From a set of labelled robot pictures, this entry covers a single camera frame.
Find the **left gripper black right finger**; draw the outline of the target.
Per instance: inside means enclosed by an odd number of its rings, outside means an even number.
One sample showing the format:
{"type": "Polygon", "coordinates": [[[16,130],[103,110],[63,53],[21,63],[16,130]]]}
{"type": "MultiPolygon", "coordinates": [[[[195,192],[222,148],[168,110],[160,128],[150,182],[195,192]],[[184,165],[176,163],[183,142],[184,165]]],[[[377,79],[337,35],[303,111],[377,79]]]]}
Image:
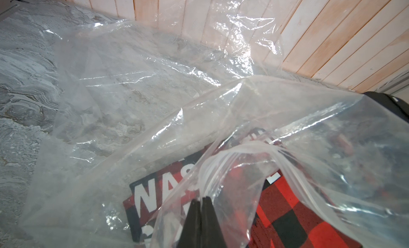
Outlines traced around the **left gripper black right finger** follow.
{"type": "Polygon", "coordinates": [[[201,207],[201,247],[227,248],[216,212],[210,197],[202,199],[201,207]]]}

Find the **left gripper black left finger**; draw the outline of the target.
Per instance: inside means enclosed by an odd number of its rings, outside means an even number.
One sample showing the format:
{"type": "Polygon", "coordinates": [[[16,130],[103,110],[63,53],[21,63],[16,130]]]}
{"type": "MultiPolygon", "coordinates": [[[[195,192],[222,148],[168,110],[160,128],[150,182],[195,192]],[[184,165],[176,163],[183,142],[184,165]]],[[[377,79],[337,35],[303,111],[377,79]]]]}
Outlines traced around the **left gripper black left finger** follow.
{"type": "Polygon", "coordinates": [[[201,247],[201,203],[193,199],[185,219],[177,248],[201,247]]]}

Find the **clear plastic vacuum bag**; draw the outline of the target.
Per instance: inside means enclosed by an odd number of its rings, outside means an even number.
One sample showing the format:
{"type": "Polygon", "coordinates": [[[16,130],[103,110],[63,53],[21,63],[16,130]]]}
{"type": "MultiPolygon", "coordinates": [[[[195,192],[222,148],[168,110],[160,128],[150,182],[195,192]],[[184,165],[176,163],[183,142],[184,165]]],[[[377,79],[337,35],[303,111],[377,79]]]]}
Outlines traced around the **clear plastic vacuum bag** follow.
{"type": "Polygon", "coordinates": [[[244,248],[271,174],[365,248],[409,245],[409,124],[370,97],[136,22],[46,31],[63,99],[21,227],[48,248],[174,248],[193,199],[244,248]]]}

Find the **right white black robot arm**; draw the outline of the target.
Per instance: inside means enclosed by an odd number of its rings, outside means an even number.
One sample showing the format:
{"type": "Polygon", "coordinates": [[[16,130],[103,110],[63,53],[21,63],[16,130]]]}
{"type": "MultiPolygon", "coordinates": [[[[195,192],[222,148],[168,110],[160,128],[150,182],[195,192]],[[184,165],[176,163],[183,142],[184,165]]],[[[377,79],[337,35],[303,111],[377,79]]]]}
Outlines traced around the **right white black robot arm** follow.
{"type": "Polygon", "coordinates": [[[405,122],[409,122],[409,105],[404,100],[392,95],[374,91],[367,91],[363,94],[376,101],[377,103],[403,119],[405,122]]]}

